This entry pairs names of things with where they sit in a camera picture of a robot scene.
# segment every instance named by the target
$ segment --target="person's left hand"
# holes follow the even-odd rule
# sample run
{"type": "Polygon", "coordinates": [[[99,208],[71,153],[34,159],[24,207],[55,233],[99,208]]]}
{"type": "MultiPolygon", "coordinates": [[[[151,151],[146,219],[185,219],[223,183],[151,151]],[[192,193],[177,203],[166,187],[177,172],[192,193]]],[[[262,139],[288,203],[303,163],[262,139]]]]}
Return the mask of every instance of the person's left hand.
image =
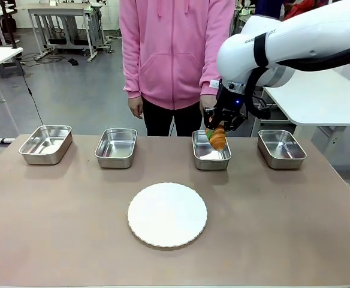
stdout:
{"type": "Polygon", "coordinates": [[[203,116],[203,110],[204,108],[212,108],[215,106],[217,100],[216,100],[216,95],[201,95],[200,96],[200,112],[203,116]]]}

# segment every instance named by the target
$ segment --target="food item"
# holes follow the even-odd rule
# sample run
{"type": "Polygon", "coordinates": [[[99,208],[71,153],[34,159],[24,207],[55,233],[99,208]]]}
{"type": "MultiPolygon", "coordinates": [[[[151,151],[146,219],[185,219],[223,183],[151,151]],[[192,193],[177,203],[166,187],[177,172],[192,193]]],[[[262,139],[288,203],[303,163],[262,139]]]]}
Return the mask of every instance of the food item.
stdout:
{"type": "Polygon", "coordinates": [[[222,151],[225,148],[225,131],[222,125],[218,125],[215,130],[206,128],[206,135],[214,149],[222,151]]]}

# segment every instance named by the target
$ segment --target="hoodie zipper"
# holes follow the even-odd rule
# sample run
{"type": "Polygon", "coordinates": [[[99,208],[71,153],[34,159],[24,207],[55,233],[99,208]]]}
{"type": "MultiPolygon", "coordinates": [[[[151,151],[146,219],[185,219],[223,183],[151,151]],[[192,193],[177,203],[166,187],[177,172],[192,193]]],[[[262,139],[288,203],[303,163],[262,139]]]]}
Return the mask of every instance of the hoodie zipper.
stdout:
{"type": "Polygon", "coordinates": [[[174,23],[175,23],[175,0],[173,0],[173,19],[171,26],[171,86],[173,98],[173,110],[175,110],[175,88],[174,88],[174,23]]]}

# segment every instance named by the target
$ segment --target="sleeve cuff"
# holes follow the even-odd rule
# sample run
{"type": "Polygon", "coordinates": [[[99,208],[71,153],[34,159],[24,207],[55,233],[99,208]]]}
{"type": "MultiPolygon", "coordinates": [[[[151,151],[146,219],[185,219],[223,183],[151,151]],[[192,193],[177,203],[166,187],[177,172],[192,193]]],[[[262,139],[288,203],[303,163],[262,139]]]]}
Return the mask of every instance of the sleeve cuff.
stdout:
{"type": "Polygon", "coordinates": [[[216,95],[218,90],[216,88],[210,87],[210,83],[204,82],[203,87],[201,88],[200,95],[216,95]]]}
{"type": "Polygon", "coordinates": [[[137,91],[137,92],[128,92],[128,98],[129,99],[138,98],[140,96],[141,96],[141,94],[140,94],[139,91],[137,91]]]}

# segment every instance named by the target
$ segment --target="black pants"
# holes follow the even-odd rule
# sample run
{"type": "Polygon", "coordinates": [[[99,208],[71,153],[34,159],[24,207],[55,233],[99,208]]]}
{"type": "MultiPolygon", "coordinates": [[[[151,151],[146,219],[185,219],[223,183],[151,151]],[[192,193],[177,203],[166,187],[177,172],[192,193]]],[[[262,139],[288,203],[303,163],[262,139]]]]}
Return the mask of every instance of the black pants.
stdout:
{"type": "Polygon", "coordinates": [[[143,117],[148,136],[168,136],[173,117],[178,136],[189,137],[201,125],[199,102],[186,108],[168,110],[143,98],[143,117]]]}

